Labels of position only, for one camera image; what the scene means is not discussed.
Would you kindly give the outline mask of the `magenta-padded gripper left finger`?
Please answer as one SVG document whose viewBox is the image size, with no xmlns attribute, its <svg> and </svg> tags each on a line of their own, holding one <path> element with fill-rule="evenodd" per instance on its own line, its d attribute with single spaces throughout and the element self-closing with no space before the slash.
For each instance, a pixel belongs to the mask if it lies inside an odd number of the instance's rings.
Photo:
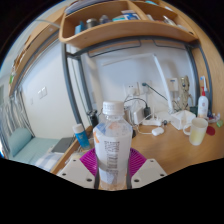
<svg viewBox="0 0 224 224">
<path fill-rule="evenodd" d="M 58 176 L 84 188 L 99 187 L 98 163 L 95 149 L 86 152 L 81 158 L 73 156 Z"/>
</svg>

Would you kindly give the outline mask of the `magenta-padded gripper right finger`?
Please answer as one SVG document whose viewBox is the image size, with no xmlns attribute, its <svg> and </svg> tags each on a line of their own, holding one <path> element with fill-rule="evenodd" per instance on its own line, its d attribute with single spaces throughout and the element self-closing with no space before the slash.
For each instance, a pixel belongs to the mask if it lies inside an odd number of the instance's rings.
<svg viewBox="0 0 224 224">
<path fill-rule="evenodd" d="M 135 189 L 150 184 L 166 176 L 155 159 L 146 159 L 136 149 L 130 149 L 126 185 L 128 189 Z"/>
</svg>

